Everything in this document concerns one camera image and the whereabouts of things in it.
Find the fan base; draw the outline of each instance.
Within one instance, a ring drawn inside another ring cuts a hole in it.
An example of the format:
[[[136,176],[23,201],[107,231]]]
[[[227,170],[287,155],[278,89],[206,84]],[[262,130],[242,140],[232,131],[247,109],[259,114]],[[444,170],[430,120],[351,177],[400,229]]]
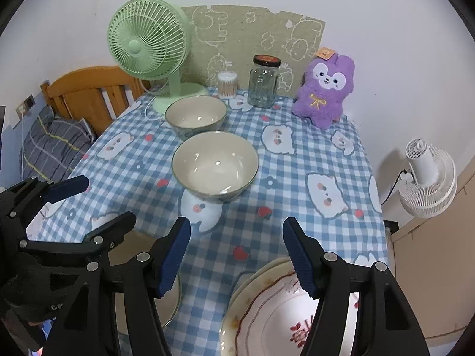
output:
[[[201,84],[197,83],[181,83],[179,95],[170,94],[170,90],[166,87],[160,94],[155,96],[152,108],[159,114],[164,114],[167,108],[177,100],[195,95],[209,95],[208,90]]]

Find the fan stand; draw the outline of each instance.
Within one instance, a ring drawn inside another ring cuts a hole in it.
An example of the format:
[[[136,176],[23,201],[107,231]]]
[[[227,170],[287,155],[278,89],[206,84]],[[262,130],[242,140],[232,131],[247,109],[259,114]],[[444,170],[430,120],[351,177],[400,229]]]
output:
[[[159,114],[164,114],[174,102],[196,95],[209,95],[208,90],[198,83],[181,83],[180,73],[173,72],[168,77],[168,87],[165,87],[153,100],[152,108]]]

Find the fan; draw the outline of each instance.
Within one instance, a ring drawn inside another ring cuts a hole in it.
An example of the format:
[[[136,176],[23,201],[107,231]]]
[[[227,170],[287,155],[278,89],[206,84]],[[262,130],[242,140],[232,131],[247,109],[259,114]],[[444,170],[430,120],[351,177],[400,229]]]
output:
[[[414,176],[399,190],[400,201],[411,215],[431,218],[447,209],[455,197],[457,175],[450,155],[440,148],[414,139],[406,146],[406,157]]]
[[[205,87],[180,81],[180,66],[191,47],[184,12],[163,0],[130,0],[114,14],[107,30],[109,51],[119,67],[141,80],[168,78],[153,108],[159,113],[178,99],[207,95]]]

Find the tablecloth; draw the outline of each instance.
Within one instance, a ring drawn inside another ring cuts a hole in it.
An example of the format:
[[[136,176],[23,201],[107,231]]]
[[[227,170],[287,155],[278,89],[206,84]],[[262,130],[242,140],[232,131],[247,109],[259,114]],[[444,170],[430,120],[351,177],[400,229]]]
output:
[[[84,155],[71,176],[84,174],[89,188],[49,209],[39,239],[80,242],[125,211],[136,214],[135,229],[156,237],[167,234],[179,215],[189,218],[182,302],[165,328],[174,355],[219,355],[219,329],[232,290],[244,275],[287,254],[282,223],[289,216],[348,262],[386,262],[376,181],[345,116],[320,131],[291,114],[290,98],[278,97],[272,108],[260,109],[240,91],[225,101],[223,130],[250,141],[260,167],[236,200],[210,204],[174,178],[172,156],[181,141],[165,121],[144,117],[150,100],[142,96]],[[130,354],[128,337],[120,335],[120,343],[123,355]]]

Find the stuffed animal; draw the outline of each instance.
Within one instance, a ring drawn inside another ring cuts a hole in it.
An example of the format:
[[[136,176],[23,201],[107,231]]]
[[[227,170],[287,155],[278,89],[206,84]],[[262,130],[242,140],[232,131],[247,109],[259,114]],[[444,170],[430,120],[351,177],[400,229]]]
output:
[[[297,91],[292,113],[309,117],[315,127],[327,129],[343,114],[343,100],[353,91],[355,63],[334,53],[324,60],[313,59],[305,70],[305,82]]]

